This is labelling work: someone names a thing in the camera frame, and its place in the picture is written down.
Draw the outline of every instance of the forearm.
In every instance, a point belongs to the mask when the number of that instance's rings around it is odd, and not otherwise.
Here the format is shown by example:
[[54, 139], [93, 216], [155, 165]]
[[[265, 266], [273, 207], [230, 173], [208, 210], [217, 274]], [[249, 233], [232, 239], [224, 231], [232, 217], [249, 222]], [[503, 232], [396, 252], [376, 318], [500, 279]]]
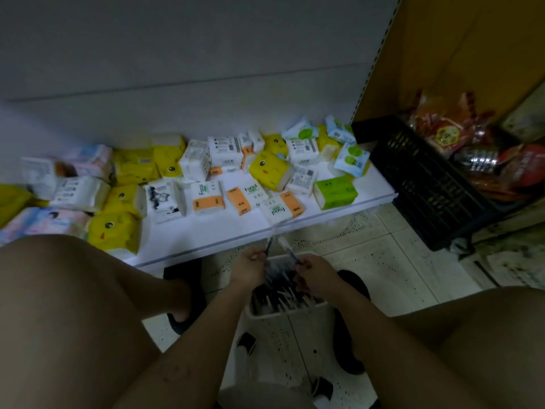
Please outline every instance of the forearm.
[[486, 407], [434, 353], [349, 284], [343, 282], [328, 301], [341, 312], [384, 407]]
[[115, 408], [212, 407], [249, 291], [229, 284], [197, 321], [134, 381]]

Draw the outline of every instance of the yellow tissue pack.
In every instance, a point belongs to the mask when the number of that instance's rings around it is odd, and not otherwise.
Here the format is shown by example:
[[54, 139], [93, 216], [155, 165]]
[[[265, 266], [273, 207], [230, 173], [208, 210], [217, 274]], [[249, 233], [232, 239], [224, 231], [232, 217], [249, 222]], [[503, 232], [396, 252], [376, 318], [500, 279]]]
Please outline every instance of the yellow tissue pack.
[[272, 152], [274, 155], [281, 154], [284, 157], [288, 156], [288, 145], [286, 141], [282, 139], [282, 136], [278, 133], [263, 136], [265, 141], [265, 150]]
[[101, 214], [127, 212], [136, 219], [142, 219], [147, 214], [146, 191], [140, 185], [115, 186], [110, 191]]
[[140, 224], [128, 212], [97, 214], [89, 221], [87, 241], [115, 256], [136, 254], [140, 246]]
[[[161, 136], [170, 140], [160, 140]], [[159, 175], [163, 178], [181, 176], [183, 173], [178, 162], [185, 152], [185, 142], [181, 135], [159, 135], [158, 140], [152, 144], [153, 159], [159, 170]]]
[[320, 156], [318, 156], [318, 162], [328, 162], [333, 156], [341, 150], [341, 145], [333, 138], [328, 136], [328, 130], [325, 125], [318, 125], [318, 150]]
[[146, 184], [159, 179], [159, 173], [148, 149], [115, 149], [117, 185]]
[[249, 168], [250, 175], [264, 187], [281, 191], [293, 175], [292, 165], [265, 149], [257, 154]]
[[12, 220], [33, 199], [17, 185], [0, 184], [0, 228]]

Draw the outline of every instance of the thigh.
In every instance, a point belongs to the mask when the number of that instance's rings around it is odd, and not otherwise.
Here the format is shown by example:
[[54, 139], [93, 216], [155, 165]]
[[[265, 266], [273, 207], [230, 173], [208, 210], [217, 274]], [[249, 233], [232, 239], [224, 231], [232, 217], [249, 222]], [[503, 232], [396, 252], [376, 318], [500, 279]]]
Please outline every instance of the thigh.
[[111, 407], [160, 352], [85, 243], [0, 248], [0, 406]]
[[439, 349], [442, 360], [493, 407], [545, 407], [545, 292], [504, 289]]

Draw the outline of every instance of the black shoe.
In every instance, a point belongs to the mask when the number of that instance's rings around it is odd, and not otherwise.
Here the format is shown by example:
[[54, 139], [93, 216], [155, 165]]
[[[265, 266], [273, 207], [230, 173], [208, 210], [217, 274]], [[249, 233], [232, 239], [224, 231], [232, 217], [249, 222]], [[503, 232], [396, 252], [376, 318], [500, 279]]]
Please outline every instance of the black shoe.
[[[337, 274], [368, 300], [371, 300], [367, 286], [357, 274], [348, 270], [341, 270]], [[364, 364], [354, 357], [350, 332], [337, 309], [335, 309], [335, 328], [333, 329], [333, 352], [337, 363], [345, 372], [351, 375], [361, 375], [365, 371]]]
[[204, 291], [201, 287], [201, 259], [198, 258], [167, 267], [163, 271], [163, 278], [165, 280], [182, 279], [189, 284], [189, 288], [191, 289], [191, 314], [189, 318], [186, 321], [177, 322], [172, 314], [167, 314], [172, 330], [181, 336], [207, 306]]

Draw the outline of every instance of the light blue wipes package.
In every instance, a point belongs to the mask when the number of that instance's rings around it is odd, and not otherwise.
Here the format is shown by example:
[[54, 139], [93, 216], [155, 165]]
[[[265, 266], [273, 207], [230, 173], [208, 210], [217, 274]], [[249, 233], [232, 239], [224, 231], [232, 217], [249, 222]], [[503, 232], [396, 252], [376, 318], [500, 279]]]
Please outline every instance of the light blue wipes package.
[[328, 130], [328, 136], [339, 143], [356, 143], [356, 138], [350, 125], [341, 123], [333, 115], [325, 118], [325, 127]]
[[369, 160], [368, 151], [363, 151], [356, 143], [345, 143], [339, 151], [333, 168], [359, 178], [363, 175], [365, 164]]
[[309, 119], [305, 116], [291, 128], [282, 132], [282, 139], [310, 139], [317, 138], [319, 135], [318, 128], [312, 126]]

